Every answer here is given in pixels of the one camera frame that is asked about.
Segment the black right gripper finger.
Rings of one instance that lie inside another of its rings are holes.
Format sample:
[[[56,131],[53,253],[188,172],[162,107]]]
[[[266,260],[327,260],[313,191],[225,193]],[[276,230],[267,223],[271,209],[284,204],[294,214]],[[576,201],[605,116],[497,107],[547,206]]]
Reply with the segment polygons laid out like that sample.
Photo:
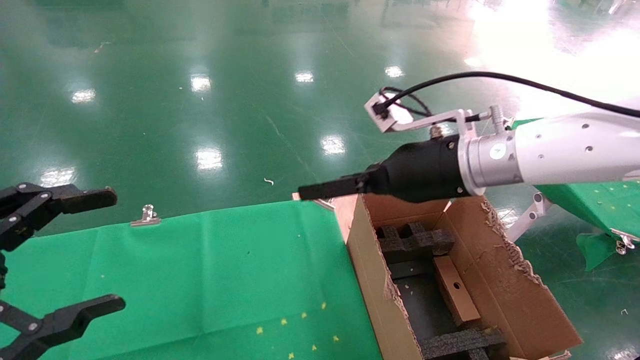
[[[365,194],[370,191],[370,182],[377,172],[377,170],[367,170],[323,183],[300,186],[297,193],[303,201]]]

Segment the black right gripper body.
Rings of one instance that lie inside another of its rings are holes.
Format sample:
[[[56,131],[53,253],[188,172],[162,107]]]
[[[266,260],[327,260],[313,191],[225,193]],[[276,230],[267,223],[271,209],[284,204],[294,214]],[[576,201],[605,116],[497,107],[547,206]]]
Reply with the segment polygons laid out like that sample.
[[[466,198],[458,159],[460,137],[407,143],[368,168],[367,191],[409,203]]]

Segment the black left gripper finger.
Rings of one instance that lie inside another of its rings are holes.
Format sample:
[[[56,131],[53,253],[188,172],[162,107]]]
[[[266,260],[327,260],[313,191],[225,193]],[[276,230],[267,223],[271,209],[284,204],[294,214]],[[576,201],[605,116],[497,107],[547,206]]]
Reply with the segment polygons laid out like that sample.
[[[105,295],[59,308],[42,318],[1,301],[0,321],[18,331],[10,344],[2,347],[3,360],[38,360],[48,350],[81,338],[94,319],[121,312],[126,301]]]
[[[74,184],[43,187],[20,183],[7,187],[0,192],[0,248],[16,250],[58,215],[113,207],[117,201],[109,186],[82,190]]]

